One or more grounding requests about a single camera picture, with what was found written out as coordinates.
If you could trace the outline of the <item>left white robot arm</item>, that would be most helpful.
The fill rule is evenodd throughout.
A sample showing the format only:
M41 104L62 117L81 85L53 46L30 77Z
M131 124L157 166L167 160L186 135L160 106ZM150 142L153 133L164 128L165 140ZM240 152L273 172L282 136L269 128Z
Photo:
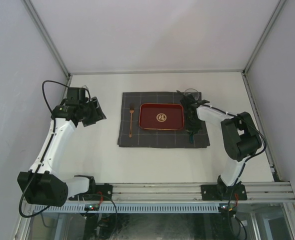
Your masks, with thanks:
M51 113L51 123L39 155L28 171L21 171L17 182L22 198L32 205L61 207L66 200L81 195L92 200L97 195L93 176L75 175L68 180L59 178L63 153L79 123L84 127L106 119L96 97L91 100L64 100Z

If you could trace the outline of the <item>rose gold fork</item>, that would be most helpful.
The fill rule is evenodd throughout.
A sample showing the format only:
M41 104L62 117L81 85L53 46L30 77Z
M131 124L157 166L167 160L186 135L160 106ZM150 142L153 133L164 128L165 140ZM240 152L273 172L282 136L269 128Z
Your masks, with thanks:
M129 112L130 112L129 137L131 138L132 137L132 128L133 128L133 113L135 112L134 103L130 104Z

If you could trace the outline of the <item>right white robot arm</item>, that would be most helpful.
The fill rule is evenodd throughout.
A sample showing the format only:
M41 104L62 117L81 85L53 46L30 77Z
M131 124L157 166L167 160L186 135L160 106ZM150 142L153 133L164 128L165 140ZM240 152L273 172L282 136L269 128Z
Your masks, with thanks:
M202 185L206 191L204 199L230 199L241 187L241 176L246 163L260 155L258 150L266 148L264 136L256 129L251 115L242 112L237 115L206 104L193 103L184 108L185 128L190 136L201 129L200 123L211 123L220 128L224 150L228 156L225 168L208 191L210 184Z

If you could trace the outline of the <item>gold spoon green handle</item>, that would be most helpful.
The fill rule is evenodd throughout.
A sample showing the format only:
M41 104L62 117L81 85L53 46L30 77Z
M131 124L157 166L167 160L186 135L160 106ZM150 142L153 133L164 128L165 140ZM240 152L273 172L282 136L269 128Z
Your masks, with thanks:
M190 132L190 133L189 133L189 142L190 142L191 144L194 143L194 133L193 133L193 132Z

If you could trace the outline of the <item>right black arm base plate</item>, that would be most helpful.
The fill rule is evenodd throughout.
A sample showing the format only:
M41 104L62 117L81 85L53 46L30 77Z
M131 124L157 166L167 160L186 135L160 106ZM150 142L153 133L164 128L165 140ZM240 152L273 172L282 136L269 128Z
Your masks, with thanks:
M200 186L203 201L246 201L248 199L246 188L243 184L236 186L223 186L219 184L203 184Z

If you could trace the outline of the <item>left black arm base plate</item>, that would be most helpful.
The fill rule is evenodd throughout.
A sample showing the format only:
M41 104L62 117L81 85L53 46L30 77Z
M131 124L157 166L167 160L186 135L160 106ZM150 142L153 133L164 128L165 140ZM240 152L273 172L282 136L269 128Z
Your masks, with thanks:
M69 201L100 201L101 199L108 201L113 195L113 185L104 183L97 184L94 190L71 196Z

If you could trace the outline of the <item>clear glass cup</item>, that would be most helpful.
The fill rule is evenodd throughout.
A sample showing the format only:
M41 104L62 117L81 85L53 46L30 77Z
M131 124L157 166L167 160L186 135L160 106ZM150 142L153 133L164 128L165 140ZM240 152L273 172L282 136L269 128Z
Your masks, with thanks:
M193 98L195 101L198 101L201 93L194 88L188 88L183 92L183 95L189 98Z

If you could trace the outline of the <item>red rectangular tray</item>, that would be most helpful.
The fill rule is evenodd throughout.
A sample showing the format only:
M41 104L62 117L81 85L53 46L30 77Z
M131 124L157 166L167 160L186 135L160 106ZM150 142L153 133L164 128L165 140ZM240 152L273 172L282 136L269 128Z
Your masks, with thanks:
M184 128L184 108L174 103L144 103L139 127L144 130L179 131Z

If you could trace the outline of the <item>grey checked cloth napkin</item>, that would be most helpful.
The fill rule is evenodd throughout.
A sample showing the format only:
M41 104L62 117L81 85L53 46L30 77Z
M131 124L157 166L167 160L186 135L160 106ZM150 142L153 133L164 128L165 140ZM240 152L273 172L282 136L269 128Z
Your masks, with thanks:
M210 146L206 124L194 135L194 143L189 141L185 130L145 130L139 127L139 113L142 104L179 104L182 96L177 92L124 92L122 94L120 128L117 144L121 148L159 149L205 149ZM134 103L132 116L132 137L130 132L130 104Z

